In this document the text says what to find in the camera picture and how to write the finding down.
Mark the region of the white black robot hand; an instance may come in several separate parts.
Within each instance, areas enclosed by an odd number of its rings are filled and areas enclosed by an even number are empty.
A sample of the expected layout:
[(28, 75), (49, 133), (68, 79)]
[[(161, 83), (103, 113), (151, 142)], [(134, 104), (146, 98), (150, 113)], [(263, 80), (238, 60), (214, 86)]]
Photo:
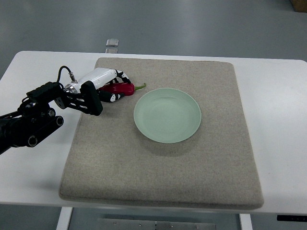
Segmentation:
[(122, 93), (114, 94), (110, 92), (99, 91), (99, 88), (112, 83), (132, 83), (123, 71), (116, 69), (96, 68), (83, 76), (81, 79), (77, 80), (77, 83), (73, 84), (77, 92), (80, 92), (81, 85), (86, 81), (91, 81), (94, 84), (95, 90), (100, 100), (107, 103), (115, 102), (125, 95)]

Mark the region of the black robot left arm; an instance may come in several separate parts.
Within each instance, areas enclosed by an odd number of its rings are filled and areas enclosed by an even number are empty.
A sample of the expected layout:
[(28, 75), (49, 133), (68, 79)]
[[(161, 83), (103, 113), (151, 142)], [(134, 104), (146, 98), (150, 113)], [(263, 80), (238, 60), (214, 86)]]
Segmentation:
[(64, 124), (62, 116), (49, 103), (55, 101), (59, 108), (71, 108), (85, 114), (98, 116), (103, 111), (93, 72), (76, 80), (69, 73), (72, 83), (63, 86), (60, 80), (47, 82), (27, 92), (19, 108), (0, 117), (0, 151), (12, 147), (35, 147)]

